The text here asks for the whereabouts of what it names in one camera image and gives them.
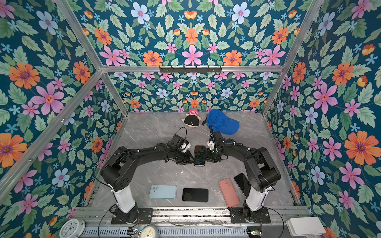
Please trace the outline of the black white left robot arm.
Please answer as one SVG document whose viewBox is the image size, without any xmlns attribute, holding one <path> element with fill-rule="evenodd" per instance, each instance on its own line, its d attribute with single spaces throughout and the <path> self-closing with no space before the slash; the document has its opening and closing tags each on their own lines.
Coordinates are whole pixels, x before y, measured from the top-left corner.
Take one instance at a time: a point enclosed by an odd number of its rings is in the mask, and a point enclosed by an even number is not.
<svg viewBox="0 0 381 238">
<path fill-rule="evenodd" d="M 189 148 L 190 143 L 176 134 L 169 142 L 158 143 L 149 148 L 119 147 L 100 172 L 116 200 L 116 216 L 127 224 L 135 223 L 139 219 L 138 205 L 130 188 L 137 167 L 154 161 L 174 161 L 177 165 L 191 164 L 193 157 Z"/>
</svg>

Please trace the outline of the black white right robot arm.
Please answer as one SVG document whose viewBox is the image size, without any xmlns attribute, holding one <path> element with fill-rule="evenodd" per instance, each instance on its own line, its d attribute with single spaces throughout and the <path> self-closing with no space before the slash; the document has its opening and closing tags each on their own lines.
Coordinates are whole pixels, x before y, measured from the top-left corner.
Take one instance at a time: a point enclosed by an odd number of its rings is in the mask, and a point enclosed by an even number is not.
<svg viewBox="0 0 381 238">
<path fill-rule="evenodd" d="M 264 147 L 249 148 L 233 139 L 225 139 L 220 132 L 210 130 L 206 161 L 218 163 L 229 157 L 244 163 L 250 184 L 249 195 L 243 203 L 243 217 L 252 223 L 268 213 L 265 199 L 281 179 L 274 159 Z"/>
</svg>

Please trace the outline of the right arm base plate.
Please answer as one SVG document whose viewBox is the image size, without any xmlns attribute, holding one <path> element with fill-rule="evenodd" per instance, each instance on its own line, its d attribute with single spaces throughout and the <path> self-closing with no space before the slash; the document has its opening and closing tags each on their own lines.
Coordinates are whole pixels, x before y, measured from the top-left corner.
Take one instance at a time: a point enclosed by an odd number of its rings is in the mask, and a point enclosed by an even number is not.
<svg viewBox="0 0 381 238">
<path fill-rule="evenodd" d="M 267 208 L 261 208 L 256 212 L 246 210 L 243 207 L 228 207 L 231 223 L 233 224 L 270 224 L 271 219 Z"/>
</svg>

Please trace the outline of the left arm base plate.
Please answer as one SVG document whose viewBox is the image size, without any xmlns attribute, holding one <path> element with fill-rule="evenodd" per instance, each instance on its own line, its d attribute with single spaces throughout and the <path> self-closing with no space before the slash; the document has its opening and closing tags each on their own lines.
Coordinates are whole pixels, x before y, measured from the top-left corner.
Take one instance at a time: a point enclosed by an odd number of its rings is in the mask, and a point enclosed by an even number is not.
<svg viewBox="0 0 381 238">
<path fill-rule="evenodd" d="M 130 212 L 124 213 L 119 208 L 113 212 L 111 224 L 113 225 L 137 225 L 150 224 L 153 216 L 152 208 L 133 208 Z"/>
</svg>

